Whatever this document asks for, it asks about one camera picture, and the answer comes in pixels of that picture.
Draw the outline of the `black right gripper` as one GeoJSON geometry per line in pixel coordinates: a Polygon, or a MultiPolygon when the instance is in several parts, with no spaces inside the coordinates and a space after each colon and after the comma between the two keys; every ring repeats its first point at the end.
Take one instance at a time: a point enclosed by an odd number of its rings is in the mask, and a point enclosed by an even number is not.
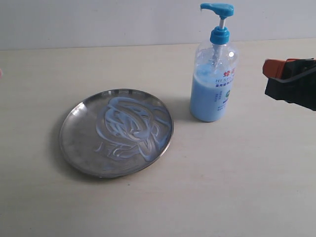
{"type": "Polygon", "coordinates": [[[268,82],[265,94],[275,100],[316,109],[316,60],[267,59],[262,67],[268,82]]]}

